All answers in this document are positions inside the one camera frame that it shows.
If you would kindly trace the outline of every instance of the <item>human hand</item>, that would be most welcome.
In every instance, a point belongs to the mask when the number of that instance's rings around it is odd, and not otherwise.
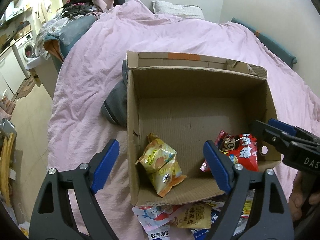
[[[289,209],[293,221],[299,220],[302,216],[301,207],[303,205],[303,194],[301,190],[302,173],[297,172],[293,181],[292,193],[289,197]],[[316,205],[320,202],[320,191],[313,193],[309,198],[310,205]]]

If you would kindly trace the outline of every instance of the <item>cabinet door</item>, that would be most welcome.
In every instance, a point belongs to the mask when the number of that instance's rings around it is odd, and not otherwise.
[[[15,94],[22,82],[25,75],[22,72],[20,65],[13,53],[12,48],[9,48],[0,58],[0,72],[10,87],[11,91]]]
[[[0,91],[1,94],[6,91],[5,95],[11,100],[13,98],[13,93],[9,88],[7,82],[5,81],[3,75],[0,73]]]

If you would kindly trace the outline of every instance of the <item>gold snack package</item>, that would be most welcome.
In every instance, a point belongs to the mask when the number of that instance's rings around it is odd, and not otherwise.
[[[193,203],[184,213],[170,221],[178,228],[209,229],[211,228],[211,207],[203,203]]]
[[[160,197],[164,197],[173,186],[181,183],[186,177],[182,175],[175,156],[159,171],[149,174],[149,179]]]
[[[148,135],[149,144],[145,148],[143,155],[137,160],[141,163],[148,174],[159,171],[177,152],[161,140],[157,135]]]
[[[182,175],[174,149],[153,133],[148,135],[148,141],[149,144],[136,164],[142,164],[157,194],[164,197],[187,176]]]

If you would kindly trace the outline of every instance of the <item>pink bedsheet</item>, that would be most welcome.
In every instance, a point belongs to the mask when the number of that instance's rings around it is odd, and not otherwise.
[[[293,70],[272,54],[245,27],[203,20],[153,15],[139,0],[116,6],[93,23],[73,46],[59,73],[49,121],[49,168],[74,169],[100,152],[111,138],[120,155],[96,198],[111,227],[123,240],[147,239],[131,211],[127,174],[126,131],[100,113],[108,93],[121,80],[126,51],[186,52],[263,66],[279,120],[320,135],[320,100]],[[296,171],[275,168],[288,197]],[[75,196],[71,203],[79,229],[85,232]],[[170,229],[170,239],[191,240],[187,229]]]

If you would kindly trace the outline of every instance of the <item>rug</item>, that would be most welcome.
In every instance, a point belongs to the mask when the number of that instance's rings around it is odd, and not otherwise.
[[[26,97],[27,95],[29,95],[29,93],[31,92],[31,90],[33,89],[33,87],[35,86],[36,82],[35,80],[33,79],[32,76],[28,77],[24,82],[23,84],[21,85],[20,89],[19,89],[19,92],[17,94],[17,97],[16,99],[19,99],[19,98],[24,98]]]

